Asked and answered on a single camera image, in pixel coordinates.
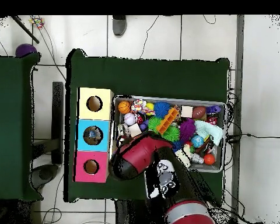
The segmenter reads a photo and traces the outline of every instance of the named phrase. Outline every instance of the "pink cube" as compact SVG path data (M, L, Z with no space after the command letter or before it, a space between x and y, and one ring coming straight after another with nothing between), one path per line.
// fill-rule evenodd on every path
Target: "pink cube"
M73 181L105 183L108 176L108 152L77 151Z

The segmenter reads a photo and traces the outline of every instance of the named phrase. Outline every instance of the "yellow cube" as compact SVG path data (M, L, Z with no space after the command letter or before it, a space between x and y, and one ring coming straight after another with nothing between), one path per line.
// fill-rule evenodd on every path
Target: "yellow cube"
M111 104L114 93L110 89L78 88L79 119L111 120Z

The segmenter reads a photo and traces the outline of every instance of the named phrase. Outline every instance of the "cube box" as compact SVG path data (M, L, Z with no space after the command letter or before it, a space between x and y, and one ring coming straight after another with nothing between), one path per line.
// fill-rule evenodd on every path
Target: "cube box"
M73 166L73 181L75 182L105 183L107 180L113 96L110 89L86 87L77 89ZM100 133L99 138L94 138L93 135L97 132Z

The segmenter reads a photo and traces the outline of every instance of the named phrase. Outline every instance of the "football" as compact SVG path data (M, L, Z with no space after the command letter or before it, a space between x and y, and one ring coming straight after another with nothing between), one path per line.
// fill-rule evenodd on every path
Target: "football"
M199 120L205 114L205 107L194 107L192 112L192 118Z

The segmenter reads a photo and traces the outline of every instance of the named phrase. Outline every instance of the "circular hole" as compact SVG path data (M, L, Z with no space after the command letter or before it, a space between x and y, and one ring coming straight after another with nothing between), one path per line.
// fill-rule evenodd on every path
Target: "circular hole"
M95 174L99 171L99 164L95 160L87 160L84 163L84 170L86 173Z
M89 145L98 145L103 139L103 132L97 126L90 126L84 130L83 139Z
M88 98L86 105L90 111L99 111L103 107L103 102L99 96L91 96Z

